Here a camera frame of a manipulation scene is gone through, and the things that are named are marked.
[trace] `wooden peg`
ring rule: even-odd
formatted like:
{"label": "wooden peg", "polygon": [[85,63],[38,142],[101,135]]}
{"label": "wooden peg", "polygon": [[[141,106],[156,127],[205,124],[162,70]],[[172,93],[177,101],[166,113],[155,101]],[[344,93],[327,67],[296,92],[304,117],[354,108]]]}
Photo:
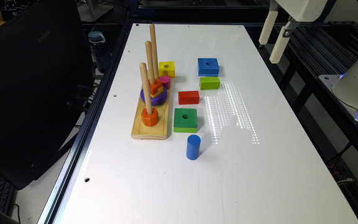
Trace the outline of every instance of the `wooden peg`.
{"label": "wooden peg", "polygon": [[157,57],[157,41],[155,38],[155,26],[150,24],[150,35],[152,40],[152,54],[153,54],[153,65],[154,65],[154,77],[155,79],[160,78],[160,72],[158,70],[158,57]]}
{"label": "wooden peg", "polygon": [[152,56],[152,43],[150,41],[146,41],[146,53],[147,53],[147,65],[149,66],[150,85],[154,85],[155,77],[154,77],[153,56]]}
{"label": "wooden peg", "polygon": [[140,63],[140,74],[142,75],[142,84],[144,92],[144,101],[146,104],[147,115],[153,114],[152,99],[150,96],[149,79],[147,78],[147,68],[144,62]]}

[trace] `screw hole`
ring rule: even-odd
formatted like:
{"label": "screw hole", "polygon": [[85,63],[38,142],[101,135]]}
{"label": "screw hole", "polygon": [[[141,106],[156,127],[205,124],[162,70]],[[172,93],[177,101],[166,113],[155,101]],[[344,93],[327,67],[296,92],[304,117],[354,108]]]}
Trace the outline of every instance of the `screw hole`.
{"label": "screw hole", "polygon": [[30,167],[31,171],[35,171],[36,169],[38,169],[38,162],[33,163]]}

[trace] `green block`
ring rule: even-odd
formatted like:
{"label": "green block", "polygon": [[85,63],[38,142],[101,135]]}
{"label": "green block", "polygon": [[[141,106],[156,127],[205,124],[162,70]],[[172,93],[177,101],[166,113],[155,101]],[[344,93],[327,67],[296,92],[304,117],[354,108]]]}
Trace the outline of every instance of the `green block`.
{"label": "green block", "polygon": [[220,84],[219,77],[200,78],[200,90],[217,90]]}
{"label": "green block", "polygon": [[176,128],[176,127],[173,127],[173,132],[176,132],[176,133],[197,133],[197,128]]}
{"label": "green block", "polygon": [[175,108],[175,115],[173,117],[173,127],[197,129],[197,110]]}

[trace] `blue square block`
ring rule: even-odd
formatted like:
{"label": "blue square block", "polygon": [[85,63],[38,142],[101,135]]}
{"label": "blue square block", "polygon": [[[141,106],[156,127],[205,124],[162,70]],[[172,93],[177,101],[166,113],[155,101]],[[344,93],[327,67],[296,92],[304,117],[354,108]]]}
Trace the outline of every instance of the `blue square block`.
{"label": "blue square block", "polygon": [[216,77],[219,74],[216,58],[199,58],[197,68],[199,77]]}

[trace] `blue cylinder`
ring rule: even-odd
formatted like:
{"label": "blue cylinder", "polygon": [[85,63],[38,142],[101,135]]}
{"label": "blue cylinder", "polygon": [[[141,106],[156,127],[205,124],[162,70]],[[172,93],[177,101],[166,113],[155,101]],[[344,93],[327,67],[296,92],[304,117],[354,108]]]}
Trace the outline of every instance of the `blue cylinder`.
{"label": "blue cylinder", "polygon": [[96,66],[100,72],[104,72],[110,63],[110,51],[103,33],[100,31],[88,34],[89,46],[96,61]]}
{"label": "blue cylinder", "polygon": [[201,138],[195,134],[192,134],[187,138],[187,150],[186,156],[190,160],[195,160],[198,158],[198,153],[200,152]]}

